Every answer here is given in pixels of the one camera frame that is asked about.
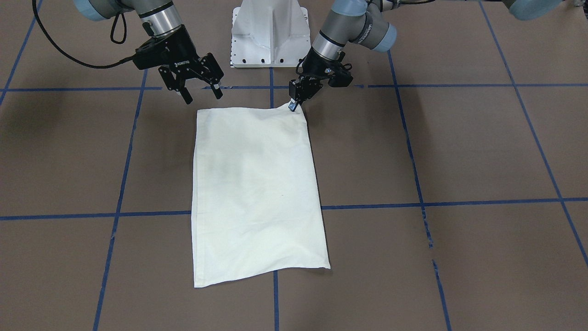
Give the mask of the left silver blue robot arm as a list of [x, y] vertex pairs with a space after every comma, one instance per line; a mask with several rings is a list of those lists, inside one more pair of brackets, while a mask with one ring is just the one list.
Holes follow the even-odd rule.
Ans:
[[298, 78], [288, 84], [290, 111], [313, 98], [326, 81], [333, 88], [353, 81], [350, 63], [343, 63], [344, 47], [357, 44], [380, 53], [390, 50], [397, 30], [382, 13], [400, 6], [421, 5], [422, 0], [336, 0], [306, 57], [296, 67]]

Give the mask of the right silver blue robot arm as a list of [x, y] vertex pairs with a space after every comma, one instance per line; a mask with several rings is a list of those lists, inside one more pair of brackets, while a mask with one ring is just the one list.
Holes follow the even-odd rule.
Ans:
[[223, 71], [214, 55], [200, 57], [171, 0], [76, 0], [76, 8], [92, 21], [107, 20], [127, 12], [136, 12], [150, 37], [135, 50], [131, 61], [140, 69], [157, 67], [168, 90], [177, 92], [185, 103], [193, 98], [185, 83], [195, 79], [206, 82], [219, 100]]

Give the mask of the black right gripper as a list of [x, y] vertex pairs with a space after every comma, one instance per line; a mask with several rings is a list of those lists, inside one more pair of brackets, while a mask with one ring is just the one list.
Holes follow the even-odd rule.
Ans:
[[169, 35], [147, 40], [136, 49], [134, 64], [138, 69], [158, 67], [166, 88], [179, 92], [187, 105], [193, 103], [193, 97], [185, 82], [193, 78], [206, 82], [217, 100], [223, 97], [219, 86], [223, 71], [218, 61], [211, 53], [202, 57], [197, 54], [184, 25]]

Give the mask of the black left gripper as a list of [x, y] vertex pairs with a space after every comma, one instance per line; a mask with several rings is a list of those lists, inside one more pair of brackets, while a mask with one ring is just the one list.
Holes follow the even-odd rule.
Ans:
[[323, 87], [324, 80], [333, 88], [349, 86], [353, 81], [352, 65], [351, 63], [342, 64], [344, 57], [345, 52], [341, 51], [336, 59], [323, 58], [311, 47], [306, 57], [301, 59], [296, 67], [298, 78], [288, 83], [288, 94], [291, 98], [288, 109], [294, 112], [299, 103], [314, 97]]

